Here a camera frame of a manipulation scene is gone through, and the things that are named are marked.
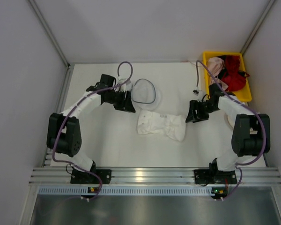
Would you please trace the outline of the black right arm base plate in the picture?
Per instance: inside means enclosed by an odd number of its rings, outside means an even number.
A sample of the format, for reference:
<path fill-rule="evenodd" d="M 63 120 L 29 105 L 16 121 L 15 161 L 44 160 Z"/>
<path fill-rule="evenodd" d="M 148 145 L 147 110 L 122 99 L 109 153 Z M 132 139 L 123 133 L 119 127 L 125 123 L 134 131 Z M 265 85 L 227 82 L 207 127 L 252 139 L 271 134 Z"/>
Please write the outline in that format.
<path fill-rule="evenodd" d="M 211 169 L 194 170 L 195 184 L 207 186 L 208 184 L 237 184 L 234 171 L 212 171 Z"/>

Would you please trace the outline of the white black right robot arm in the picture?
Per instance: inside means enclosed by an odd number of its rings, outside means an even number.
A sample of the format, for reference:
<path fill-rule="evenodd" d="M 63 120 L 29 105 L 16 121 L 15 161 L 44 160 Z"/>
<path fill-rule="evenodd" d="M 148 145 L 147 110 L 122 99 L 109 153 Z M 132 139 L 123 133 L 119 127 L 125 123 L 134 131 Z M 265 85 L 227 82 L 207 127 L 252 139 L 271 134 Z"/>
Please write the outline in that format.
<path fill-rule="evenodd" d="M 258 161 L 271 148 L 270 117 L 251 110 L 232 92 L 222 91 L 217 84 L 209 86 L 208 100 L 191 100 L 186 123 L 209 119 L 216 111 L 223 111 L 234 122 L 231 148 L 216 157 L 210 166 L 218 171 L 232 171 L 237 165 L 246 166 Z"/>

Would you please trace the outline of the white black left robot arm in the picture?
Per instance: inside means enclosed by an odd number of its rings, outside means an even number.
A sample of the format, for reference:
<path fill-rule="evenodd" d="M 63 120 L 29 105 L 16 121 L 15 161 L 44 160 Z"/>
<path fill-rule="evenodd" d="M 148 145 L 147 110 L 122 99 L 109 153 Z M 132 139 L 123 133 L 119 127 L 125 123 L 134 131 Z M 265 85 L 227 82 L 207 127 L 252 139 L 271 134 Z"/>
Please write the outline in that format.
<path fill-rule="evenodd" d="M 116 79 L 102 74 L 100 81 L 89 86 L 82 97 L 61 113 L 49 117 L 46 145 L 53 151 L 56 163 L 66 163 L 85 173 L 95 173 L 94 160 L 82 148 L 82 120 L 104 103 L 113 105 L 115 110 L 135 113 L 132 104 L 130 80 Z"/>

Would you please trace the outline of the white mesh laundry bag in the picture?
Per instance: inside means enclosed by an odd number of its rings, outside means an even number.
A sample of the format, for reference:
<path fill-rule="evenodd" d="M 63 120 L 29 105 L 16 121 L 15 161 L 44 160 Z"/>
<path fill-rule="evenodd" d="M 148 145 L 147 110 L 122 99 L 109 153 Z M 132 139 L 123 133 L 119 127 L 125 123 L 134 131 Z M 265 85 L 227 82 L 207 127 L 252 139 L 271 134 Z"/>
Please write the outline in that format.
<path fill-rule="evenodd" d="M 153 111 L 161 103 L 162 94 L 150 80 L 139 79 L 133 85 L 131 99 L 134 107 Z"/>

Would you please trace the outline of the white bra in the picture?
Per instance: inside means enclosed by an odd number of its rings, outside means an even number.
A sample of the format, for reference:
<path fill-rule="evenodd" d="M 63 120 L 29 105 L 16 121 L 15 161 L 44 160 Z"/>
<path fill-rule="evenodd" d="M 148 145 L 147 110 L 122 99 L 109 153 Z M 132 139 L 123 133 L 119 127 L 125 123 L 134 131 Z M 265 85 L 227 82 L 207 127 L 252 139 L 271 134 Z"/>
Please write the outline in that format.
<path fill-rule="evenodd" d="M 185 138 L 186 122 L 182 115 L 160 114 L 142 110 L 137 122 L 139 135 L 162 134 L 172 140 L 183 141 Z"/>

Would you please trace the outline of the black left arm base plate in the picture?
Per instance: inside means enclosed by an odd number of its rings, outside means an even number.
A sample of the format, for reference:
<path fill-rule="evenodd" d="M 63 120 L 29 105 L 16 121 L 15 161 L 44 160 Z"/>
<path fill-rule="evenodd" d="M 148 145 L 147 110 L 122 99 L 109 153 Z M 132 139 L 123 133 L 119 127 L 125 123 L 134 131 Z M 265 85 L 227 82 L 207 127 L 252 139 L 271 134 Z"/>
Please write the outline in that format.
<path fill-rule="evenodd" d="M 96 175 L 101 179 L 103 184 L 109 184 L 111 181 L 112 170 L 97 169 Z M 74 169 L 72 171 L 71 184 L 99 184 L 99 179 L 94 175 Z"/>

